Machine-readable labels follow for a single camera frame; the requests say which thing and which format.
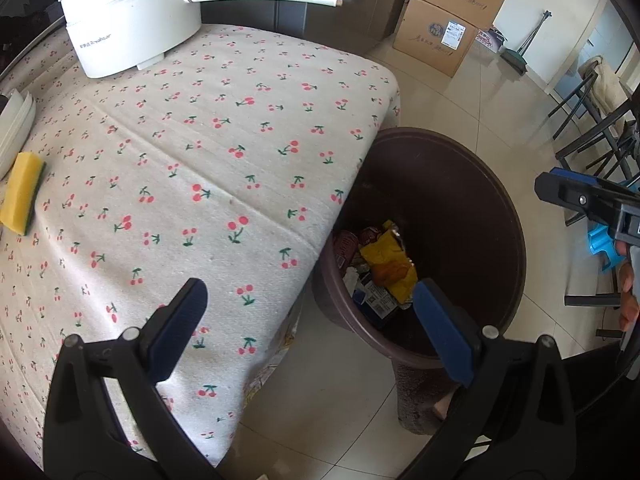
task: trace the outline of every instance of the human hand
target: human hand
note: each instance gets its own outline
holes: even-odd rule
[[[620,330],[626,332],[631,328],[632,323],[638,319],[640,306],[638,300],[631,293],[634,284],[634,270],[629,260],[629,246],[620,240],[616,240],[616,251],[621,256],[626,256],[627,260],[620,267],[618,281],[620,283]]]

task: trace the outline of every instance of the blue plastic stool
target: blue plastic stool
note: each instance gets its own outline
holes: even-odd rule
[[[625,257],[620,256],[616,252],[616,248],[613,245],[613,239],[607,234],[607,226],[598,224],[587,233],[587,242],[589,244],[589,250],[591,254],[598,254],[604,252],[607,255],[608,263],[602,266],[600,272],[607,272],[611,267],[615,267],[622,262]]]

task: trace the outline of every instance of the brown trash can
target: brown trash can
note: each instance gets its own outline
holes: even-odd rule
[[[420,128],[378,134],[335,223],[357,232],[387,219],[399,227],[418,278],[433,278],[479,326],[503,333],[522,298],[526,250],[520,219],[493,171],[460,143]],[[355,306],[335,263],[332,237],[312,275],[324,314],[411,368],[442,366],[414,310],[381,331]]]

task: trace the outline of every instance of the cherry pattern tablecloth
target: cherry pattern tablecloth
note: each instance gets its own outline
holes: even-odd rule
[[[142,326],[194,276],[209,305],[158,392],[219,462],[292,340],[294,300],[376,132],[397,123],[393,75],[308,41],[204,25],[150,69],[100,80],[59,30],[0,82],[14,87],[36,98],[23,151],[46,170],[28,234],[1,237],[2,420],[41,464],[62,340]],[[130,445],[148,455],[113,382]]]

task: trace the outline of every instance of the white plate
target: white plate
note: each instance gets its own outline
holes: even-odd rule
[[[15,89],[9,91],[6,96],[9,98],[9,102],[4,106],[4,109],[0,114],[0,144],[2,144],[4,135],[14,123],[14,120],[20,111],[20,107],[24,102],[20,92]]]
[[[4,132],[4,135],[0,140],[0,155],[14,141],[15,134],[18,132],[18,130],[20,129],[20,126],[24,122],[25,117],[31,110],[32,104],[33,104],[33,97],[31,97],[31,94],[27,92],[26,95],[24,96],[24,101],[22,102],[20,111],[18,111],[18,114],[14,118],[13,123],[11,124],[11,126],[9,126],[9,129],[7,129]]]
[[[4,178],[11,169],[15,158],[18,156],[18,153],[20,153],[20,149],[24,141],[27,140],[31,127],[33,126],[33,121],[36,117],[36,103],[33,99],[30,99],[30,101],[31,107],[27,110],[27,114],[20,124],[20,127],[18,127],[12,142],[5,150],[0,150],[0,178]]]

